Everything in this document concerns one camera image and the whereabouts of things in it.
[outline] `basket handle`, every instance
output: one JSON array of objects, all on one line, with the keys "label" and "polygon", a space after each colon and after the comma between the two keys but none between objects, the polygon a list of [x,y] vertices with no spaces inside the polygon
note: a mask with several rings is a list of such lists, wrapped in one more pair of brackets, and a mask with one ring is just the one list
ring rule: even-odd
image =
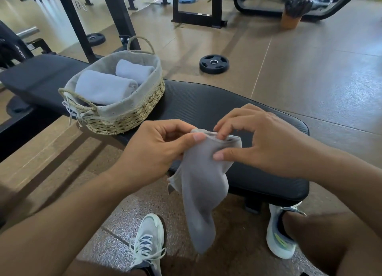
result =
[{"label": "basket handle", "polygon": [[69,90],[69,89],[65,89],[65,88],[59,88],[58,89],[58,92],[61,94],[61,96],[65,99],[65,95],[64,95],[64,92],[66,93],[69,93],[70,95],[72,95],[73,97],[76,97],[78,98],[79,100],[82,100],[83,102],[87,103],[90,107],[87,107],[87,106],[82,106],[82,105],[79,105],[77,104],[76,102],[73,103],[73,105],[79,109],[82,109],[82,110],[92,110],[93,112],[97,112],[97,106],[90,102],[89,100],[83,98],[81,95],[73,92],[72,90]]},{"label": "basket handle", "polygon": [[147,44],[150,46],[150,48],[151,48],[151,53],[150,53],[150,54],[154,55],[154,54],[155,54],[154,47],[151,45],[150,41],[147,40],[145,37],[136,36],[136,35],[133,36],[133,37],[131,37],[131,38],[129,39],[129,42],[127,43],[127,51],[130,51],[130,45],[131,45],[131,42],[132,42],[134,39],[138,39],[138,38],[146,41],[146,43],[147,43]]}]

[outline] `hand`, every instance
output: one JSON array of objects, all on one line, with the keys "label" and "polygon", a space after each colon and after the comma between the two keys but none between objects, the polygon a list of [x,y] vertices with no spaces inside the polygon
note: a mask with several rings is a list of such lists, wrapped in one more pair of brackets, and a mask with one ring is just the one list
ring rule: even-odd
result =
[{"label": "hand", "polygon": [[225,148],[213,158],[241,162],[277,176],[308,178],[313,166],[322,160],[322,151],[329,149],[273,113],[252,104],[235,108],[214,127],[218,139],[225,139],[235,129],[254,133],[252,147]]},{"label": "hand", "polygon": [[190,133],[194,128],[180,119],[144,121],[109,174],[124,181],[130,192],[155,182],[184,151],[206,138]]}]

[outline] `white floor line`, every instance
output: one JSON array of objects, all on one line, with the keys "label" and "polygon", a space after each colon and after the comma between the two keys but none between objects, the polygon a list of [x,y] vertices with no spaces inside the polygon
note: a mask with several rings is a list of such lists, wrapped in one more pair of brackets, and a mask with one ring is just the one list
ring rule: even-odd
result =
[{"label": "white floor line", "polygon": [[264,59],[263,59],[263,62],[261,63],[261,66],[260,66],[259,74],[257,75],[256,81],[255,81],[255,85],[253,86],[253,90],[252,90],[252,93],[251,93],[251,99],[252,99],[252,96],[253,96],[253,92],[255,91],[256,83],[259,80],[260,72],[261,72],[262,66],[264,64],[265,58],[266,58],[266,56],[268,54],[268,50],[269,50],[269,47],[270,47],[270,43],[272,42],[272,38],[273,38],[273,35],[272,35],[272,37],[269,40],[267,51],[265,51]]}]

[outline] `small towel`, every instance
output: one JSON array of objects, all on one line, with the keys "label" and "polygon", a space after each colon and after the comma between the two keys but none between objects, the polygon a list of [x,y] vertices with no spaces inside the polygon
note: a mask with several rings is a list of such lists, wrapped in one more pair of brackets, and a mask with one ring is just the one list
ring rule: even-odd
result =
[{"label": "small towel", "polygon": [[229,135],[225,140],[205,129],[206,139],[184,152],[182,163],[169,178],[170,185],[183,195],[184,213],[195,250],[203,254],[215,240],[212,210],[227,196],[228,180],[225,173],[232,162],[217,162],[212,156],[226,147],[241,147],[241,138]]},{"label": "small towel", "polygon": [[134,64],[121,59],[115,68],[115,75],[135,80],[138,83],[138,86],[141,86],[141,84],[149,78],[154,69],[153,66]]},{"label": "small towel", "polygon": [[132,79],[86,70],[79,77],[75,92],[90,102],[110,105],[129,97],[137,88]]}]

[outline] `white sneaker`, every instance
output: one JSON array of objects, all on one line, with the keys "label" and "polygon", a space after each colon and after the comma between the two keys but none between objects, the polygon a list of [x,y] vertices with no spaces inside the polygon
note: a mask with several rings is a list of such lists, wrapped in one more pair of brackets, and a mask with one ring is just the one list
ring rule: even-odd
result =
[{"label": "white sneaker", "polygon": [[297,205],[285,208],[269,204],[270,220],[267,228],[267,244],[272,253],[281,259],[290,259],[293,257],[296,242],[281,234],[277,229],[277,223],[281,220],[280,215],[283,211],[292,211],[305,215],[296,208],[299,204],[301,204],[301,202]]},{"label": "white sneaker", "polygon": [[162,275],[160,259],[166,254],[164,241],[165,231],[160,218],[155,214],[146,215],[139,225],[135,239],[130,240],[130,254],[134,257],[130,268],[150,265],[156,276]]}]

